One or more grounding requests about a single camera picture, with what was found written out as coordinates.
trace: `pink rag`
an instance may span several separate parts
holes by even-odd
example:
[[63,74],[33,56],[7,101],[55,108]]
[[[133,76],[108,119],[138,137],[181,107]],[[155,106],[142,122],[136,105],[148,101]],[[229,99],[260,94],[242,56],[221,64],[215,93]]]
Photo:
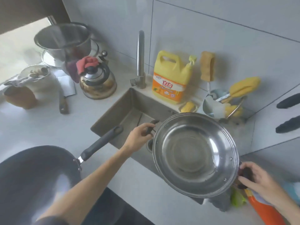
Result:
[[91,57],[91,56],[86,56],[76,63],[76,67],[79,75],[84,72],[85,68],[89,66],[97,67],[98,65],[99,65],[98,59],[96,57]]

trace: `black wok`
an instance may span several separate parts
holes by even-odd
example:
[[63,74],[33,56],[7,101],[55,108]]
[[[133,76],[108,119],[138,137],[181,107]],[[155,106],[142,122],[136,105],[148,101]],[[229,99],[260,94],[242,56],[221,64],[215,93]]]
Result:
[[1,224],[29,225],[80,180],[80,164],[123,131],[117,126],[75,158],[56,146],[21,151],[0,164]]

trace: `kettle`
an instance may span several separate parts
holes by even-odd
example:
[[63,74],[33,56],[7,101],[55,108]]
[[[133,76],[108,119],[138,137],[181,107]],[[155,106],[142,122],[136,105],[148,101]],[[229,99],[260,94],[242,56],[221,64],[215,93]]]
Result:
[[108,98],[117,89],[115,76],[110,71],[107,60],[103,57],[100,59],[102,62],[99,62],[98,66],[85,68],[79,80],[80,87],[86,97],[95,100]]

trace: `sink drain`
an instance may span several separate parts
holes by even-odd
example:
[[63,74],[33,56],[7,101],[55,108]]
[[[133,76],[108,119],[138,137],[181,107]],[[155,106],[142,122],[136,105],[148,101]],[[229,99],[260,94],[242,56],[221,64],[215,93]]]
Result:
[[153,139],[151,140],[148,140],[147,143],[146,143],[146,148],[149,152],[152,153],[152,149],[153,149]]

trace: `orange label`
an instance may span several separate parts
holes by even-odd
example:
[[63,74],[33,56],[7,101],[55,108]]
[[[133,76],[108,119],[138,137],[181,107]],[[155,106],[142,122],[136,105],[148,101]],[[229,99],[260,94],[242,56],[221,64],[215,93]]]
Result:
[[152,90],[168,99],[179,102],[185,90],[185,85],[164,78],[154,72]]

